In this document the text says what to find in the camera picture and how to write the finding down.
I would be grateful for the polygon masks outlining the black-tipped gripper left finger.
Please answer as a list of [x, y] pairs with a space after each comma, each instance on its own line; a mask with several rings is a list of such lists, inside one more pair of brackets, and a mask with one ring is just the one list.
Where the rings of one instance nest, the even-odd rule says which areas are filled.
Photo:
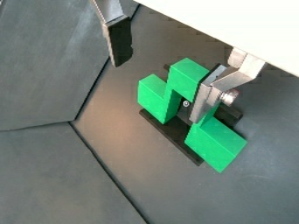
[[89, 0], [101, 23], [111, 63], [120, 67], [132, 57], [131, 18], [123, 12], [119, 0]]

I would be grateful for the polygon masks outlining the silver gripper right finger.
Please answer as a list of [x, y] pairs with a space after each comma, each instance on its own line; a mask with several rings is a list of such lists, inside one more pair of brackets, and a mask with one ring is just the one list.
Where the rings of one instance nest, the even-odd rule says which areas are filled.
[[219, 65], [200, 84], [189, 120], [197, 123], [219, 102], [231, 105], [239, 93], [235, 87], [252, 81], [265, 62], [243, 50], [233, 48], [228, 67]]

